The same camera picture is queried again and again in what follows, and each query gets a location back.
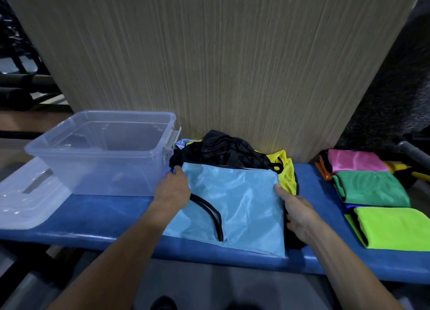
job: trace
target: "green towel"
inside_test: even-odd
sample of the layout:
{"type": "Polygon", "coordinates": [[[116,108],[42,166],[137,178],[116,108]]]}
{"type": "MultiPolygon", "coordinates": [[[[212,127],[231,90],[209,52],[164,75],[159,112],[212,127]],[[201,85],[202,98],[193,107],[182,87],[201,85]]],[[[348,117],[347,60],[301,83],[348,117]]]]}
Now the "green towel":
{"type": "Polygon", "coordinates": [[[341,171],[333,180],[336,192],[348,204],[411,207],[405,189],[390,172],[341,171]]]}
{"type": "Polygon", "coordinates": [[[345,217],[369,249],[430,251],[430,219],[419,210],[357,207],[345,217]]]}

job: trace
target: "left hand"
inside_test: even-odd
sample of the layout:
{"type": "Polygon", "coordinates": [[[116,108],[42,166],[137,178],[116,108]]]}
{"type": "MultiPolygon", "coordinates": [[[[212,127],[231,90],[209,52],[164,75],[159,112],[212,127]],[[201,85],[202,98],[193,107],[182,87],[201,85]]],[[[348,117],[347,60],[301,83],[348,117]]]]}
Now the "left hand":
{"type": "Polygon", "coordinates": [[[190,201],[191,190],[180,166],[175,166],[175,174],[167,172],[166,178],[155,188],[154,201],[163,203],[176,213],[190,201]]]}

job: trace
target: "textured wall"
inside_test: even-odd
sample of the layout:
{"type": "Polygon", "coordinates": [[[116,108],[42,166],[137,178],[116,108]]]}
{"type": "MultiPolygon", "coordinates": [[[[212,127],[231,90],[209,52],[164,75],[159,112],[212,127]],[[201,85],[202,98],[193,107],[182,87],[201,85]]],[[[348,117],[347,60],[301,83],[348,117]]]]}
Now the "textured wall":
{"type": "Polygon", "coordinates": [[[416,0],[9,0],[75,111],[173,111],[307,161],[333,146],[416,0]]]}

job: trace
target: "storage box latch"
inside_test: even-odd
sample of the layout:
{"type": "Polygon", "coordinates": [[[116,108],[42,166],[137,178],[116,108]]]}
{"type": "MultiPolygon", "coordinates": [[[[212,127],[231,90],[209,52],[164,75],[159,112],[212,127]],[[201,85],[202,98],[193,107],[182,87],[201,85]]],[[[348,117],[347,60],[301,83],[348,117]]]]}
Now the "storage box latch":
{"type": "Polygon", "coordinates": [[[164,164],[166,163],[167,156],[171,150],[175,149],[175,144],[178,142],[179,135],[181,133],[182,127],[179,127],[179,130],[171,129],[169,133],[169,137],[167,138],[166,145],[164,146],[164,164]]]}

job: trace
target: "clear plastic storage box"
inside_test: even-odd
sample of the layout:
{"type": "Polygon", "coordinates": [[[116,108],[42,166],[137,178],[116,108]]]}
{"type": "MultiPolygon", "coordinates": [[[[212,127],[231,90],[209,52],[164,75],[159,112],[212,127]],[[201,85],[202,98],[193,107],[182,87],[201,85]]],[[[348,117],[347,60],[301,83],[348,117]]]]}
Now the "clear plastic storage box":
{"type": "Polygon", "coordinates": [[[153,196],[179,132],[173,113],[82,111],[25,147],[72,193],[153,196]]]}

